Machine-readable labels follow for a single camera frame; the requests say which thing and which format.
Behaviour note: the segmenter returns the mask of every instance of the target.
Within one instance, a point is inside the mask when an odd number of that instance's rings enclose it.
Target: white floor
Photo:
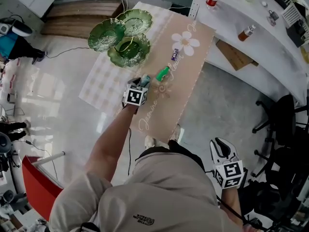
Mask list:
[[[54,56],[70,48],[87,47],[87,42],[66,37],[39,37],[34,47]],[[50,154],[65,151],[64,157],[54,161],[57,177],[64,186],[81,173],[96,139],[112,120],[78,98],[97,56],[92,50],[77,49],[35,65],[24,58],[18,73],[17,106],[26,114],[18,120],[27,118],[32,125],[31,138],[25,139]],[[181,119],[181,126],[185,128],[182,145],[198,154],[205,169],[210,170],[209,141],[216,136],[226,138],[237,147],[244,165],[254,170],[258,159],[253,151],[261,149],[266,135],[265,131],[251,133],[263,115],[262,109],[255,106],[260,96],[257,90],[237,78],[215,67],[204,66]],[[24,142],[16,142],[15,148],[20,159],[25,155],[48,157],[47,152]],[[143,150],[144,135],[133,131],[131,170],[134,159]],[[126,142],[112,181],[114,185],[126,180],[128,164]],[[55,175],[51,163],[45,167]],[[21,169],[14,171],[18,186],[23,190]]]

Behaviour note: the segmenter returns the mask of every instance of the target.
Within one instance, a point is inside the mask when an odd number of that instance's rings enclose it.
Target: wooden board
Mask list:
[[[88,39],[93,27],[123,12],[120,0],[86,0],[55,5],[41,34]]]
[[[118,8],[122,10],[120,0],[86,0],[55,5],[47,18],[72,15],[101,15],[116,17]]]
[[[96,24],[107,19],[106,17],[70,17],[65,16],[49,20],[43,27],[41,34],[68,36],[88,39],[89,33]]]

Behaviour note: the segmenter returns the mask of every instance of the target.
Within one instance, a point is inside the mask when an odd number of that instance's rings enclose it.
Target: red panel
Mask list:
[[[48,221],[55,199],[62,189],[31,164],[36,161],[35,158],[25,156],[22,161],[26,193],[30,205]]]

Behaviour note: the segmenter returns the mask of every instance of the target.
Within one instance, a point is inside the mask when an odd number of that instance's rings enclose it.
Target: green plate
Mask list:
[[[124,38],[116,47],[107,52],[112,63],[119,67],[132,67],[146,58],[150,51],[150,42],[146,35],[134,37],[132,43],[131,40],[132,38]]]
[[[152,18],[149,12],[137,9],[128,10],[117,17],[126,25],[125,37],[136,37],[147,32],[153,24]]]
[[[102,21],[91,30],[88,46],[96,52],[108,51],[121,42],[125,30],[125,24],[120,20],[112,18]]]

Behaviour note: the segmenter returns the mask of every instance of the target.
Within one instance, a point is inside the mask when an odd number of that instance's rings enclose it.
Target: white shelf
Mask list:
[[[217,38],[254,59],[282,83],[301,104],[306,104],[307,78],[305,71],[286,51],[286,48],[263,27],[257,25],[258,28],[253,35],[241,42],[238,39],[238,34],[254,21],[229,5],[220,2],[217,3],[216,9],[213,11],[210,11],[205,4],[201,4],[197,13],[197,21],[215,29]]]
[[[246,0],[218,0],[218,3],[225,3],[235,10],[243,13],[247,17],[251,18],[255,23],[267,30],[273,35],[286,50],[296,59],[297,67],[301,66],[306,73],[309,73],[309,65],[303,60],[300,49],[298,49],[292,40],[288,37],[285,29],[285,22],[281,16],[283,9],[274,0],[254,0],[249,3]],[[261,1],[266,1],[267,8],[264,8]],[[280,18],[276,21],[275,27],[271,26],[267,21],[268,11],[275,11]]]
[[[239,78],[266,96],[270,97],[275,102],[282,96],[289,93],[288,90],[275,77],[273,77],[260,65],[254,66],[253,64],[249,64],[242,69],[235,71],[226,57],[218,49],[215,41],[211,43],[206,62]]]

